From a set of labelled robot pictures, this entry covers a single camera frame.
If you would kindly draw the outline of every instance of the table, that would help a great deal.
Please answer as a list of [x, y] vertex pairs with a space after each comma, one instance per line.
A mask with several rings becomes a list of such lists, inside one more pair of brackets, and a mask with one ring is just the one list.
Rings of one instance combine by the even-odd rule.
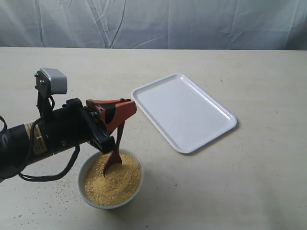
[[[175, 152], [139, 109], [121, 147], [146, 175], [128, 205], [111, 211], [85, 204], [80, 165], [95, 149], [81, 145], [61, 180], [0, 184], [1, 229], [271, 230], [307, 229], [307, 52], [0, 48], [0, 115], [13, 127], [38, 118], [34, 74], [56, 68], [70, 98], [130, 98], [133, 89], [180, 72], [238, 118], [239, 125], [192, 155]], [[28, 166], [60, 172], [72, 150]]]

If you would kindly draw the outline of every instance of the white bowl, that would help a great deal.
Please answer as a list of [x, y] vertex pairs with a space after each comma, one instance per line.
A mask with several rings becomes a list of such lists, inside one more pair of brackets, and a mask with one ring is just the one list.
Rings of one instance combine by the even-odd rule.
[[114, 206], [104, 206], [104, 205], [98, 205], [93, 203], [85, 194], [84, 192], [84, 180], [86, 178], [87, 172], [89, 171], [89, 169], [92, 167], [92, 165], [94, 164], [94, 162], [97, 160], [97, 158], [99, 157], [99, 155], [101, 154], [101, 152], [97, 152], [95, 154], [93, 154], [92, 156], [90, 156], [88, 159], [86, 159], [86, 161], [83, 163], [83, 165], [81, 166], [81, 169], [79, 170], [78, 173], [78, 178], [77, 178], [77, 186], [78, 186], [78, 191], [80, 196], [82, 197], [82, 199], [90, 206], [98, 208], [98, 209], [114, 209], [114, 208], [118, 208], [121, 207], [125, 204], [127, 204], [128, 202], [130, 202], [139, 192], [142, 184], [143, 184], [143, 180], [144, 180], [144, 169], [143, 169], [143, 164], [141, 162], [141, 160], [134, 154], [127, 152], [127, 151], [123, 151], [120, 150], [121, 153], [126, 154], [128, 156], [131, 156], [133, 158], [133, 160], [137, 163], [137, 165], [139, 166], [140, 170], [141, 170], [141, 179], [140, 179], [140, 183], [139, 186], [137, 188], [137, 190], [135, 191], [135, 193], [127, 200], [125, 200], [124, 202], [114, 205]]

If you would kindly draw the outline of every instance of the label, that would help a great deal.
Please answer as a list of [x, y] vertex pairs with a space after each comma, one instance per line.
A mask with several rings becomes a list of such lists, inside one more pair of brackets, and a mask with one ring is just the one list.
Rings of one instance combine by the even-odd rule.
[[[25, 130], [28, 134], [29, 140], [30, 140], [30, 131], [31, 131], [31, 127], [32, 127], [33, 123], [34, 123], [34, 121], [24, 125]], [[35, 128], [34, 128], [34, 137], [33, 138], [34, 138], [34, 145], [33, 145], [34, 154], [39, 155], [43, 152], [46, 152], [47, 148], [46, 148], [46, 145], [45, 145], [45, 141], [43, 139], [43, 135], [42, 135], [38, 125], [36, 125]]]

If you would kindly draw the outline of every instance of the plastic tray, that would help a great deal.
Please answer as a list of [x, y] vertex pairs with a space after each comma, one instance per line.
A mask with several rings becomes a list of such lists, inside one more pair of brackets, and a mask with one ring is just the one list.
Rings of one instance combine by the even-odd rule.
[[180, 153], [192, 153], [236, 126], [233, 114], [180, 73], [139, 87], [131, 97]]

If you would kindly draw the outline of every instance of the granular food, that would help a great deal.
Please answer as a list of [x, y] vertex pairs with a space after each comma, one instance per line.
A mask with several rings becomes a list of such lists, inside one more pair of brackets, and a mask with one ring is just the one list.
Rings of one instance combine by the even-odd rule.
[[141, 171], [133, 158], [120, 153], [123, 164], [111, 165], [103, 176], [104, 165], [110, 156], [100, 155], [89, 170], [84, 191], [87, 197], [98, 205], [113, 206], [129, 199], [137, 190]]

